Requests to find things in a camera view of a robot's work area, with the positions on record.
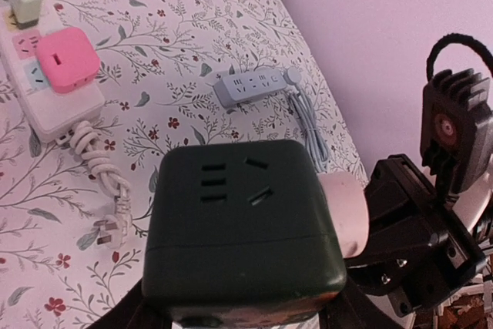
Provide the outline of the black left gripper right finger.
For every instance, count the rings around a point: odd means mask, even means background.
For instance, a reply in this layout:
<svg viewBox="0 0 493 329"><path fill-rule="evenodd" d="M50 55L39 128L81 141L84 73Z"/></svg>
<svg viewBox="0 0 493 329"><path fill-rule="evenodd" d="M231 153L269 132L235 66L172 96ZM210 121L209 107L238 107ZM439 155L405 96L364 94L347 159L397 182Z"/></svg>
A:
<svg viewBox="0 0 493 329"><path fill-rule="evenodd" d="M398 329L388 317L347 278L344 289L318 313L320 329Z"/></svg>

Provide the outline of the light blue round plug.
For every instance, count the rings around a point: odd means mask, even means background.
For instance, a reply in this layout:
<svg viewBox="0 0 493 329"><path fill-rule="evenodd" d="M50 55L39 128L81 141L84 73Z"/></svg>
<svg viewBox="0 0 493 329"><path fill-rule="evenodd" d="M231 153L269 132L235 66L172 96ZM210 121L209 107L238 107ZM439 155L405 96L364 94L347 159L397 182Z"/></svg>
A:
<svg viewBox="0 0 493 329"><path fill-rule="evenodd" d="M300 84L301 80L302 80L302 75L301 75L300 71L294 66L291 66L290 68L288 68L285 71L283 76L284 76L287 84L290 86L296 86L296 85Z"/></svg>

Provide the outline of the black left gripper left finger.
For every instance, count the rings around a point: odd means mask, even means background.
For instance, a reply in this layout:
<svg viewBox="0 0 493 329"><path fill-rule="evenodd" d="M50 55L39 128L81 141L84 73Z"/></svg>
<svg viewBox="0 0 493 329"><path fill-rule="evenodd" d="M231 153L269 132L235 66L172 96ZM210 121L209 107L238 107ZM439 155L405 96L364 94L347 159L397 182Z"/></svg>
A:
<svg viewBox="0 0 493 329"><path fill-rule="evenodd" d="M144 300L139 280L125 297L88 329L170 329L172 321Z"/></svg>

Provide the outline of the dark green cube socket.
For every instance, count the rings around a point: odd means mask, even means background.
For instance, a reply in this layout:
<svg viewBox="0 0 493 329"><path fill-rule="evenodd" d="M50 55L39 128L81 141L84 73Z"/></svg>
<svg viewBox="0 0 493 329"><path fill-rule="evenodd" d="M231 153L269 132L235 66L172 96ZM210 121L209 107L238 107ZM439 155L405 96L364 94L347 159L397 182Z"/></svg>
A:
<svg viewBox="0 0 493 329"><path fill-rule="evenodd" d="M184 327L269 327L313 317L347 272L304 146L184 146L161 162L142 291Z"/></svg>

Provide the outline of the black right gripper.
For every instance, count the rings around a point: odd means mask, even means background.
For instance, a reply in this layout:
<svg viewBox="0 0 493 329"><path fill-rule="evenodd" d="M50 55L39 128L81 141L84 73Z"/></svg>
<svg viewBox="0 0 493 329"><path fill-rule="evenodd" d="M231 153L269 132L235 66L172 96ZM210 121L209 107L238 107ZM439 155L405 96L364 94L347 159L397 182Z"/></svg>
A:
<svg viewBox="0 0 493 329"><path fill-rule="evenodd" d="M436 189L404 154L381 159L364 195L367 245L346 266L365 293L386 296L404 317L459 291L486 265L486 256Z"/></svg>

